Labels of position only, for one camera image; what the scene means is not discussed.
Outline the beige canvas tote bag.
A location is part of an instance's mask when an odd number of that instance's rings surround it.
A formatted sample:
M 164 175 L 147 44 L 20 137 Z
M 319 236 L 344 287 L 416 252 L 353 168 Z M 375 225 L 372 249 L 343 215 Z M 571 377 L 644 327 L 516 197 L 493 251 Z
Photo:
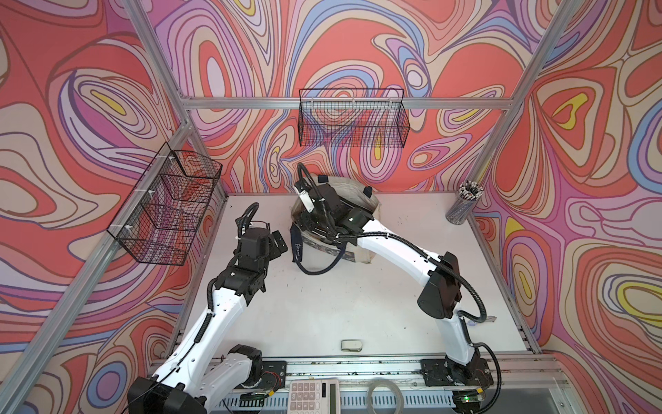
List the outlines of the beige canvas tote bag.
M 355 260 L 355 243 L 348 241 L 369 218 L 379 215 L 380 202 L 370 186 L 353 179 L 300 172 L 295 183 L 298 200 L 291 210 L 293 263 L 309 276 L 332 270 L 342 259 Z M 303 247 L 308 244 L 334 256 L 319 270 L 303 265 Z

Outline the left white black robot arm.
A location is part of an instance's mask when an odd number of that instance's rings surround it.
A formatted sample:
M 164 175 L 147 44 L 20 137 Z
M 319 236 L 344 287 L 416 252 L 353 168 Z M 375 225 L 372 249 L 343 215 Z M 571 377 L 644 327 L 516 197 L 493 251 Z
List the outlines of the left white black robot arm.
M 258 292 L 272 260 L 288 247 L 279 231 L 244 229 L 227 267 L 207 286 L 207 306 L 180 345 L 149 377 L 129 388 L 127 413 L 207 413 L 237 386 L 262 376 L 260 350 L 231 348 L 218 368 L 209 365 L 224 336 Z

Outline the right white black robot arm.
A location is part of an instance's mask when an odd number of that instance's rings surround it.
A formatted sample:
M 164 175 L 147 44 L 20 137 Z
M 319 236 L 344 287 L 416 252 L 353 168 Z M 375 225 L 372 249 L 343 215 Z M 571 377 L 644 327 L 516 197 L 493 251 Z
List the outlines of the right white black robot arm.
M 341 198 L 328 183 L 300 178 L 295 184 L 302 209 L 293 214 L 291 234 L 310 231 L 340 250 L 349 244 L 366 249 L 396 265 L 421 287 L 418 307 L 437 321 L 446 341 L 440 382 L 457 386 L 494 384 L 481 346 L 469 335 L 467 323 L 487 320 L 483 300 L 460 275 L 459 261 L 449 252 L 438 255 L 387 229 L 367 209 Z

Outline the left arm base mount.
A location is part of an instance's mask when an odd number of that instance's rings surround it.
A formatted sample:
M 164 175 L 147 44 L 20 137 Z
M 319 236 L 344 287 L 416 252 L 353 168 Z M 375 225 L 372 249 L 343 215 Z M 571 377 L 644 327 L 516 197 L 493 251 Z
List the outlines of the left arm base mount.
M 262 362 L 260 377 L 249 378 L 239 384 L 235 390 L 248 390 L 250 393 L 277 391 L 285 386 L 287 362 L 285 360 L 267 360 Z

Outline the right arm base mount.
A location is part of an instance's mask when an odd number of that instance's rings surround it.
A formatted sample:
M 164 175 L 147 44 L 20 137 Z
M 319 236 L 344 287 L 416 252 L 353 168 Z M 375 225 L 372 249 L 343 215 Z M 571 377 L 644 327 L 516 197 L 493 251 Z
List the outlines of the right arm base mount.
M 421 360 L 421 374 L 426 386 L 475 386 L 489 388 L 494 385 L 491 369 L 484 358 L 474 358 L 461 365 L 448 358 Z

